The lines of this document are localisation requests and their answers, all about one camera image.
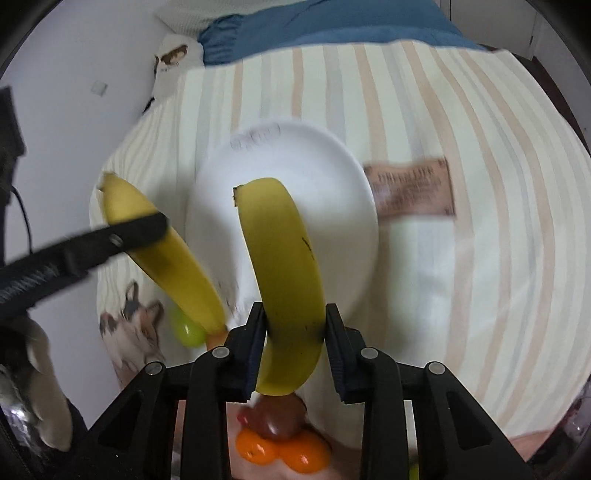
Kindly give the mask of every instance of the striped bedsheet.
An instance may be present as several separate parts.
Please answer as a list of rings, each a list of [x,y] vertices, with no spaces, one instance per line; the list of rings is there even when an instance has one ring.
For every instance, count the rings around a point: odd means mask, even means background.
[[[447,158],[455,220],[381,224],[375,278],[346,323],[398,361],[444,362],[508,436],[554,426],[591,372],[591,171],[535,80],[504,51],[412,41],[273,51],[188,72],[104,170],[184,234],[208,153],[281,117],[332,131],[363,165]],[[96,192],[90,217],[102,223]],[[158,298],[166,310],[162,292],[118,258],[99,272],[99,315],[122,308],[131,280],[142,303]],[[160,345],[170,365],[197,354],[166,322]],[[310,419],[358,445],[362,408],[332,390],[323,358],[301,392]]]

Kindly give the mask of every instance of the black wire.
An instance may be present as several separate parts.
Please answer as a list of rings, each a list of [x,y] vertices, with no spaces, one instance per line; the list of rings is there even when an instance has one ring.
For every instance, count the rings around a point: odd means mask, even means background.
[[[33,253],[33,236],[31,235],[31,224],[29,223],[29,217],[27,216],[27,211],[25,210],[25,204],[22,201],[21,194],[18,193],[17,188],[13,186],[11,188],[11,190],[12,190],[14,196],[18,200],[18,204],[21,206],[22,217],[25,220],[25,226],[27,227],[27,238],[29,240],[29,254],[32,254]]]

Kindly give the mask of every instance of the blue pillow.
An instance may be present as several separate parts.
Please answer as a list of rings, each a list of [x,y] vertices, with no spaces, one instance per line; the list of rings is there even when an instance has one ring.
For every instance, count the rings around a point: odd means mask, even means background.
[[[325,42],[325,37],[332,41]],[[220,65],[281,46],[400,38],[478,48],[433,0],[307,0],[219,18],[201,33],[199,42],[205,65]]]

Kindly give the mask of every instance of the white plate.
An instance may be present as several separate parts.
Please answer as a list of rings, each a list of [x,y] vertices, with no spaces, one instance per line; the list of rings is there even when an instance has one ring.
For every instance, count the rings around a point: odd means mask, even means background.
[[[232,311],[230,327],[260,301],[233,188],[262,177],[290,192],[319,262],[327,303],[343,318],[365,292],[378,249],[374,199],[362,167],[332,134],[296,121],[234,135],[197,174],[186,240]]]

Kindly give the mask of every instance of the screw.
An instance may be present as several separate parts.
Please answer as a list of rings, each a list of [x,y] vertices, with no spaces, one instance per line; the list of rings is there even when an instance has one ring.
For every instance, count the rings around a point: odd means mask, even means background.
[[[445,365],[440,364],[439,362],[432,362],[429,364],[429,371],[435,375],[441,375],[445,373]]]
[[[162,364],[160,362],[151,362],[146,365],[146,373],[148,375],[158,375],[162,371]]]
[[[374,358],[378,357],[378,351],[375,348],[367,346],[361,350],[361,356],[363,358],[367,358],[368,360],[373,360]]]
[[[115,235],[114,233],[109,235],[109,241],[118,248],[123,246],[123,240],[121,237],[119,235]]]
[[[225,346],[219,346],[213,349],[212,355],[215,358],[226,358],[228,355],[230,355],[230,349]]]

